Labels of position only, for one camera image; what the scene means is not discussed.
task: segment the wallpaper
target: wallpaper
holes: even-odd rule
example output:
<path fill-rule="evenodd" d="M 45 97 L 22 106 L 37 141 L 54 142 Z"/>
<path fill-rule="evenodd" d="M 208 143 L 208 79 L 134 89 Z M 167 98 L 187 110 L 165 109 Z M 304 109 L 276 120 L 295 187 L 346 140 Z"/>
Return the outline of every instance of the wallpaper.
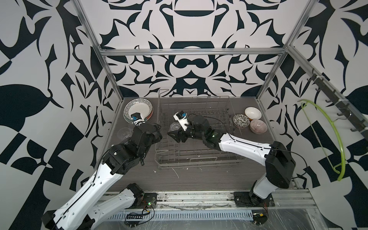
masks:
<path fill-rule="evenodd" d="M 282 47 L 307 0 L 81 0 L 103 49 Z"/>
<path fill-rule="evenodd" d="M 367 18 L 366 0 L 320 0 L 294 43 L 364 114 L 368 114 Z"/>
<path fill-rule="evenodd" d="M 0 19 L 0 229 L 40 229 L 93 173 L 118 98 L 71 2 L 0 1 Z"/>
<path fill-rule="evenodd" d="M 367 10 L 366 1 L 320 0 L 295 42 L 296 48 L 362 113 L 367 114 Z M 341 163 L 336 136 L 326 118 L 312 105 L 305 111 L 328 157 L 325 156 L 303 110 L 309 99 L 337 119 L 339 110 L 326 103 L 309 76 L 287 56 L 261 101 L 278 141 L 307 161 L 293 155 L 298 182 L 308 188 L 331 228 L 368 227 L 368 142 L 349 121 L 335 126 L 343 141 L 346 171 L 337 181 L 333 166 Z"/>
<path fill-rule="evenodd" d="M 159 90 L 169 97 L 254 97 L 276 56 L 110 56 L 107 62 L 124 97 L 157 97 Z"/>

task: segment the patterned bowl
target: patterned bowl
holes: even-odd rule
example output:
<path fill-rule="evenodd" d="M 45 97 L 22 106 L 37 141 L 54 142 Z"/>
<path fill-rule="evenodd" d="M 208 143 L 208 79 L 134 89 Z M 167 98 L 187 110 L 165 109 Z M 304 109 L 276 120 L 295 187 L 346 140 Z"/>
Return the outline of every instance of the patterned bowl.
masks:
<path fill-rule="evenodd" d="M 233 117 L 233 122 L 238 128 L 245 128 L 250 124 L 249 119 L 244 114 L 236 114 Z"/>
<path fill-rule="evenodd" d="M 140 113 L 145 118 L 144 120 L 147 121 L 153 114 L 151 102 L 144 98 L 137 98 L 130 101 L 124 108 L 124 119 L 127 122 L 132 122 L 131 115 L 133 113 Z"/>
<path fill-rule="evenodd" d="M 261 120 L 252 120 L 250 124 L 251 131 L 255 134 L 262 134 L 267 132 L 267 125 Z"/>

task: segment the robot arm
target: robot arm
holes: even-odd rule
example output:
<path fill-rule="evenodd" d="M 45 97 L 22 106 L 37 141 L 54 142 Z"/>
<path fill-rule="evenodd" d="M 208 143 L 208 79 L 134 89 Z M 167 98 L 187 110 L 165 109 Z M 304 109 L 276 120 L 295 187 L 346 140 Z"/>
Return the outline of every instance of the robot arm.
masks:
<path fill-rule="evenodd" d="M 143 160 L 150 146 L 162 140 L 157 125 L 145 122 L 139 113 L 132 117 L 135 124 L 132 136 L 105 153 L 91 178 L 65 205 L 58 210 L 47 211 L 42 216 L 47 229 L 94 229 L 117 211 L 141 202 L 143 191 L 136 184 L 130 184 L 117 196 L 95 205 L 128 170 L 139 162 L 144 165 Z"/>
<path fill-rule="evenodd" d="M 188 138 L 199 139 L 210 149 L 236 153 L 266 167 L 266 173 L 255 181 L 249 193 L 250 205 L 262 204 L 277 188 L 289 188 L 295 161 L 280 142 L 262 144 L 213 130 L 208 120 L 201 115 L 189 120 L 187 114 L 180 111 L 174 118 L 181 127 L 168 132 L 168 135 L 178 143 L 186 142 Z"/>

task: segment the metal wire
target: metal wire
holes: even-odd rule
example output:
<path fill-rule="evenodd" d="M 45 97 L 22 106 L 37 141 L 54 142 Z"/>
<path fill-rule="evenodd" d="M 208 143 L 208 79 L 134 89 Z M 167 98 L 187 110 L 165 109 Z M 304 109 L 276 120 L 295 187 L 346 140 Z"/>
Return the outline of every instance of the metal wire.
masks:
<path fill-rule="evenodd" d="M 163 139 L 156 144 L 155 161 L 160 168 L 179 168 L 234 164 L 244 160 L 243 157 L 229 152 L 221 152 L 207 148 L 201 140 L 188 139 L 185 143 L 177 143 L 167 136 L 170 125 L 175 122 L 173 115 L 183 110 L 213 117 L 208 119 L 213 129 L 226 132 L 233 131 L 229 114 L 230 97 L 191 97 L 191 98 L 159 98 L 157 123 L 161 125 Z"/>

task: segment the table surface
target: table surface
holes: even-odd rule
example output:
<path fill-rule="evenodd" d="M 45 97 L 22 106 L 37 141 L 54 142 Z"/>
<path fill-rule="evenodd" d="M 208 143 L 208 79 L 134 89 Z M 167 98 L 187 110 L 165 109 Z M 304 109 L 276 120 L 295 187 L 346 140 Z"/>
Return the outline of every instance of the table surface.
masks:
<path fill-rule="evenodd" d="M 117 132 L 128 127 L 124 120 L 123 111 L 125 105 L 135 98 L 125 98 L 123 108 L 113 131 L 110 146 L 118 144 L 121 140 Z M 153 115 L 150 121 L 157 121 L 158 99 L 147 98 L 153 106 Z M 256 107 L 258 104 L 254 98 L 230 98 L 232 108 L 231 115 L 242 113 L 247 107 Z M 249 128 L 235 130 L 235 135 L 255 142 L 272 143 L 273 139 L 269 131 L 258 135 Z M 145 160 L 145 165 L 138 164 L 136 167 L 122 177 L 118 182 L 110 187 L 108 191 L 121 191 L 130 183 L 137 183 L 144 191 L 183 191 L 183 190 L 245 190 L 250 189 L 255 180 L 258 180 L 264 173 L 265 168 L 257 162 L 248 158 L 245 161 L 227 166 L 201 166 L 173 169 L 159 169 L 155 162 L 155 146 L 152 145 Z"/>

